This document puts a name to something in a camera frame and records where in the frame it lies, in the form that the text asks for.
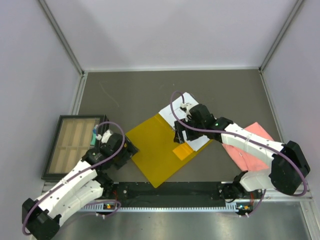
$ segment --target teal object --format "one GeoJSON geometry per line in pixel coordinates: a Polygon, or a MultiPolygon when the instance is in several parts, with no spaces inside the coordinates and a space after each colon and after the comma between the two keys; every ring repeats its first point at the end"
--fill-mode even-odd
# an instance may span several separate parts
{"type": "Polygon", "coordinates": [[[91,145],[91,146],[96,145],[96,136],[95,136],[95,134],[92,134],[92,140],[91,140],[90,145],[91,145]]]}

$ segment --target robotic arm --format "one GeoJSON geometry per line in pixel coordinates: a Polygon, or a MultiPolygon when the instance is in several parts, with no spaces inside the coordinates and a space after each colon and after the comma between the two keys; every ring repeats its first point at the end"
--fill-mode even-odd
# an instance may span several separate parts
{"type": "Polygon", "coordinates": [[[300,146],[293,141],[284,144],[255,135],[225,117],[215,118],[203,104],[181,103],[180,109],[186,113],[186,117],[174,122],[175,142],[185,142],[183,131],[188,141],[207,136],[242,149],[268,165],[268,169],[242,172],[230,186],[220,191],[225,197],[242,198],[254,190],[274,188],[286,195],[293,195],[302,183],[299,171],[303,177],[310,172],[300,146]]]}
{"type": "MultiPolygon", "coordinates": [[[[89,149],[70,173],[52,189],[56,189],[60,185],[62,187],[43,199],[27,219],[26,228],[36,239],[49,240],[53,238],[66,220],[86,204],[100,197],[108,199],[113,192],[114,182],[104,171],[112,165],[117,169],[121,168],[138,152],[138,149],[126,137],[123,147],[114,158],[77,175],[110,157],[121,147],[123,137],[121,134],[107,130],[102,137],[97,138],[101,139],[99,149],[89,149]]],[[[47,194],[45,193],[36,200],[29,198],[23,203],[22,222],[26,220],[27,214],[36,203],[47,194]]]]}

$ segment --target gray tabletop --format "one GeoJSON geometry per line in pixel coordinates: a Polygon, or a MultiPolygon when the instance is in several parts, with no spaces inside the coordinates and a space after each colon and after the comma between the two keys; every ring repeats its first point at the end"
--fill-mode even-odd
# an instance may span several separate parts
{"type": "MultiPolygon", "coordinates": [[[[215,117],[242,127],[258,122],[280,140],[258,70],[91,72],[79,115],[105,114],[128,132],[167,106],[175,90],[192,94],[215,117]]],[[[167,181],[232,181],[240,172],[222,145],[212,142],[167,181]]],[[[147,181],[133,161],[108,174],[115,182],[147,181]]]]}

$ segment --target pink towel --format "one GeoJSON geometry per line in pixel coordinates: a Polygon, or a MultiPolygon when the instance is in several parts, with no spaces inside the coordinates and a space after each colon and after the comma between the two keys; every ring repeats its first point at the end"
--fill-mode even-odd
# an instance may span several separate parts
{"type": "MultiPolygon", "coordinates": [[[[257,122],[246,127],[245,130],[265,139],[273,141],[273,138],[257,122]]],[[[238,167],[242,171],[259,171],[268,168],[268,166],[263,161],[256,158],[255,156],[252,156],[251,154],[246,153],[237,147],[230,146],[227,144],[222,145],[229,154],[229,156],[232,158],[232,160],[238,165],[238,167]]]]}

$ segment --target scratch on table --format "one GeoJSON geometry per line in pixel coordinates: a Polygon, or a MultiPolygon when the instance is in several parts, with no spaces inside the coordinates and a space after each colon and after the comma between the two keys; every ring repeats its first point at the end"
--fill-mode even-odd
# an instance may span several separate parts
{"type": "Polygon", "coordinates": [[[118,106],[118,108],[120,108],[120,105],[119,105],[119,103],[117,102],[117,100],[115,100],[115,99],[105,90],[105,88],[104,88],[104,86],[102,85],[102,83],[104,83],[104,82],[103,82],[103,81],[100,81],[100,82],[99,82],[99,85],[100,85],[102,91],[103,91],[112,101],[114,101],[114,103],[118,106]]]}

